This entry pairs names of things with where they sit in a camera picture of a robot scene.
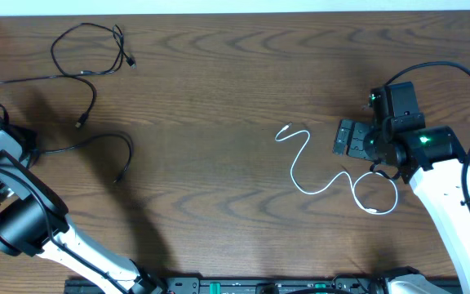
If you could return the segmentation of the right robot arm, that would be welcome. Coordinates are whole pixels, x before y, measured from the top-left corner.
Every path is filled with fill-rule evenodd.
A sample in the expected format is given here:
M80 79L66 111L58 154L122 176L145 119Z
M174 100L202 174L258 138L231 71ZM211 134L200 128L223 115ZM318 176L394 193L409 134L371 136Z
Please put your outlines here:
M470 293L470 166L450 127L427 127L411 82L370 92L370 123L343 119L334 154L385 164L410 185L432 218L458 275Z

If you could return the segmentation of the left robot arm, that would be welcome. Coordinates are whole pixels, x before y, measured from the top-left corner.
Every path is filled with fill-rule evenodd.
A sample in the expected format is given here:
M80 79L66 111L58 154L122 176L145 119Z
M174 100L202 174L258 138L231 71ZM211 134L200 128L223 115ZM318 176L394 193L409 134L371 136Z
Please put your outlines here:
M59 263L105 293L163 293L167 285L82 232L61 198L27 167L27 132L0 114L0 251Z

